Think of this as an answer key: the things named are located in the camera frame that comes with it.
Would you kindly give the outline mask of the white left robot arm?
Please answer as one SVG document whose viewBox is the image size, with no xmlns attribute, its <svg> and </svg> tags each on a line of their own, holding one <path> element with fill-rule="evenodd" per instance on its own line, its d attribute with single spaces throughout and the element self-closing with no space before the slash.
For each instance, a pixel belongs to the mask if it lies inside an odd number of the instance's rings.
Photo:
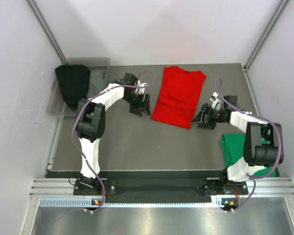
<svg viewBox="0 0 294 235">
<path fill-rule="evenodd" d="M 72 129 L 77 133 L 80 146 L 75 140 L 73 143 L 82 157 L 82 168 L 77 179 L 90 194 L 96 194 L 103 188 L 98 156 L 100 139 L 106 127 L 106 111 L 123 99 L 129 104 L 130 113 L 150 115 L 150 95 L 146 89 L 151 86 L 141 81 L 139 76 L 126 73 L 124 78 L 112 81 L 99 94 L 79 101 Z"/>
</svg>

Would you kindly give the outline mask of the red t shirt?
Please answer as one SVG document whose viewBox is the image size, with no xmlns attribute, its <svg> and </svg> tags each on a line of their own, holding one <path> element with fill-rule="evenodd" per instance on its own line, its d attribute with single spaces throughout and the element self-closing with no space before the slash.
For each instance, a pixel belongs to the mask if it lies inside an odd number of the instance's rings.
<svg viewBox="0 0 294 235">
<path fill-rule="evenodd" d="M 190 129 L 205 79 L 200 70 L 165 67 L 151 120 Z"/>
</svg>

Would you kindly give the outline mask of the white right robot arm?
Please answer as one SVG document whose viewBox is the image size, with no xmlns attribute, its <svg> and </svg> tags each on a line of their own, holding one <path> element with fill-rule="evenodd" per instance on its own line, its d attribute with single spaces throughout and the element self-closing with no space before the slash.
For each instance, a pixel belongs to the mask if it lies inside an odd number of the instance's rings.
<svg viewBox="0 0 294 235">
<path fill-rule="evenodd" d="M 244 133 L 244 142 L 238 159 L 220 175 L 219 188 L 229 194 L 245 183 L 249 176 L 270 176 L 283 162 L 282 127 L 278 123 L 238 109 L 237 96 L 228 95 L 220 100 L 217 93 L 204 103 L 191 120 L 199 128 L 213 130 L 217 123 L 228 123 Z"/>
</svg>

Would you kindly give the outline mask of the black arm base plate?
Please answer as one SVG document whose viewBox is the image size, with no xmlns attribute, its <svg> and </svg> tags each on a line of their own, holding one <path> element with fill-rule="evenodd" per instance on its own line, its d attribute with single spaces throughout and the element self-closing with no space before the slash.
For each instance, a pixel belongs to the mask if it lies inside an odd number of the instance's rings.
<svg viewBox="0 0 294 235">
<path fill-rule="evenodd" d="M 105 195 L 128 192 L 191 192 L 200 196 L 247 195 L 246 182 L 227 179 L 224 170 L 102 171 Z"/>
</svg>

